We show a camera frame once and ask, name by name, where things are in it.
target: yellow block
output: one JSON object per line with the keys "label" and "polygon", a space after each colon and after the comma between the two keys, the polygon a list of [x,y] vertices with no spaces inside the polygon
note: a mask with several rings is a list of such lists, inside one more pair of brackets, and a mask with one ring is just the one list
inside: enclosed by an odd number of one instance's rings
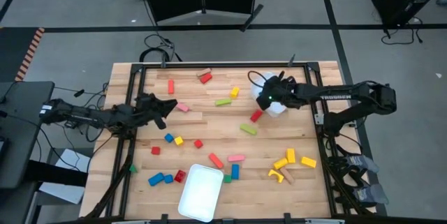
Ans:
{"label": "yellow block", "polygon": [[182,137],[176,137],[176,138],[174,139],[174,141],[175,141],[175,144],[177,144],[177,145],[182,145],[182,144],[183,144],[183,139],[182,139]]}
{"label": "yellow block", "polygon": [[286,152],[287,161],[289,163],[296,163],[295,160],[295,149],[294,148],[288,148]]}
{"label": "yellow block", "polygon": [[311,158],[302,157],[301,158],[301,163],[304,164],[304,165],[308,165],[310,167],[313,167],[313,168],[316,167],[316,160],[313,160]]}
{"label": "yellow block", "polygon": [[278,173],[277,171],[271,169],[271,170],[268,172],[268,176],[270,177],[270,176],[272,176],[272,175],[276,175],[277,178],[278,178],[278,183],[282,183],[282,180],[284,179],[284,176],[282,176],[282,174],[280,174],[280,173]]}
{"label": "yellow block", "polygon": [[282,158],[282,159],[278,160],[277,162],[273,163],[273,167],[276,170],[279,170],[279,168],[281,168],[287,164],[288,164],[287,158]]}
{"label": "yellow block", "polygon": [[239,94],[239,87],[234,87],[233,90],[230,93],[231,98],[237,98],[237,95]]}

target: wooden tabletop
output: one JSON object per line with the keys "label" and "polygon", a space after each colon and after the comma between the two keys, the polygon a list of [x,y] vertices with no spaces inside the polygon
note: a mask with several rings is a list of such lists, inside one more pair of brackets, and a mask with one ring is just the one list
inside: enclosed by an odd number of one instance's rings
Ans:
{"label": "wooden tabletop", "polygon": [[[336,61],[319,62],[324,85],[342,84]],[[105,107],[125,101],[131,64],[115,64],[105,100]],[[193,164],[215,167],[208,154],[215,153],[224,163],[223,172],[230,174],[229,155],[244,154],[240,163],[240,179],[223,184],[214,218],[282,218],[291,213],[293,218],[330,216],[328,197],[319,158],[317,139],[310,106],[299,110],[288,109],[277,118],[264,115],[254,124],[251,114],[258,109],[250,95],[249,70],[260,73],[286,71],[297,82],[305,82],[302,68],[213,68],[213,78],[202,84],[196,77],[200,69],[169,68],[150,69],[146,73],[145,92],[154,93],[160,99],[176,98],[189,106],[185,113],[175,109],[165,120],[167,128],[159,130],[153,122],[138,129],[133,164],[138,173],[131,175],[126,219],[184,219],[177,211],[184,182],[164,182],[151,187],[147,180],[158,172],[175,176],[178,170],[188,172]],[[168,80],[175,81],[175,93],[168,95]],[[136,78],[134,92],[138,87]],[[229,98],[233,87],[239,87],[239,96],[230,105],[216,107],[215,100]],[[330,101],[329,110],[339,112],[348,107],[346,101]],[[250,124],[258,130],[256,136],[240,130],[240,124]],[[357,139],[353,128],[343,127],[343,134]],[[167,143],[164,135],[182,136],[184,144],[178,147]],[[110,137],[104,133],[96,142],[96,148]],[[200,139],[203,147],[197,149],[193,141]],[[358,145],[338,137],[337,143],[347,151],[359,153]],[[161,155],[151,154],[152,147],[160,147]],[[101,199],[110,184],[117,140],[111,139],[99,150],[90,165],[89,177],[82,201],[80,216],[88,214]],[[297,163],[286,166],[295,178],[290,185],[286,180],[278,184],[268,172],[272,164],[283,158],[287,148],[294,148]],[[123,161],[127,145],[124,147]],[[302,156],[317,160],[316,168],[300,164]],[[115,196],[114,214],[118,213],[121,189]]]}

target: concrete floor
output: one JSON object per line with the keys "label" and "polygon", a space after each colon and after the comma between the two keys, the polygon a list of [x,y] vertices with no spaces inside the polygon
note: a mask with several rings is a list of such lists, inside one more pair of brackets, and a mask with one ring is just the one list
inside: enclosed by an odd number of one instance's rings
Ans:
{"label": "concrete floor", "polygon": [[[447,23],[447,8],[432,0],[418,16],[424,23]],[[256,0],[265,9],[259,24],[329,24],[323,0]],[[331,0],[338,24],[378,24],[370,0]],[[197,16],[170,24],[234,24],[234,17]],[[102,27],[150,25],[139,0],[14,0],[0,26]],[[52,80],[57,86],[99,91],[108,81],[114,62],[134,62],[145,49],[150,32],[46,33],[27,73],[27,81]],[[331,30],[170,31],[163,36],[175,42],[185,61],[335,60],[337,49]],[[421,30],[423,44],[387,46],[382,30],[340,31],[354,82],[388,82],[397,91],[398,110],[368,117],[366,128],[374,160],[381,167],[379,180],[390,200],[389,216],[447,219],[444,186],[442,106],[447,95],[447,30]],[[408,40],[400,31],[395,40]],[[83,104],[55,91],[70,103]],[[55,147],[70,147],[60,128],[48,128]],[[92,147],[77,131],[68,132],[76,147]],[[44,156],[48,147],[43,144]],[[44,207],[39,223],[74,219],[78,206]]]}

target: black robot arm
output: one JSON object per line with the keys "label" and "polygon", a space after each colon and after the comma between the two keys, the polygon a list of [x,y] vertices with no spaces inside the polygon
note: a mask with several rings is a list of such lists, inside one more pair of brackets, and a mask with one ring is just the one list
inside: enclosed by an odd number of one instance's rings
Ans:
{"label": "black robot arm", "polygon": [[365,81],[353,85],[316,87],[297,83],[293,77],[283,77],[284,71],[279,76],[265,81],[263,90],[256,99],[262,110],[269,108],[271,102],[280,102],[286,107],[300,109],[303,105],[320,100],[360,101],[342,112],[325,114],[323,129],[326,135],[338,136],[340,129],[348,122],[373,113],[390,114],[397,109],[395,91],[388,85]]}
{"label": "black robot arm", "polygon": [[136,98],[136,106],[113,105],[111,109],[95,110],[52,99],[42,106],[40,118],[44,124],[73,121],[95,128],[106,128],[113,135],[125,135],[130,130],[154,121],[160,128],[166,128],[166,118],[177,105],[175,99],[159,100],[154,94],[142,94]]}

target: white plastic tray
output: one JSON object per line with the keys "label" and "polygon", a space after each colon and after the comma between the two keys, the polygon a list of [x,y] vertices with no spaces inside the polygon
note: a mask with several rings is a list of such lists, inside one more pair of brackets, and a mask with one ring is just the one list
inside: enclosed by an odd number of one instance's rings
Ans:
{"label": "white plastic tray", "polygon": [[180,198],[179,213],[206,223],[212,221],[223,177],[219,170],[192,165]]}

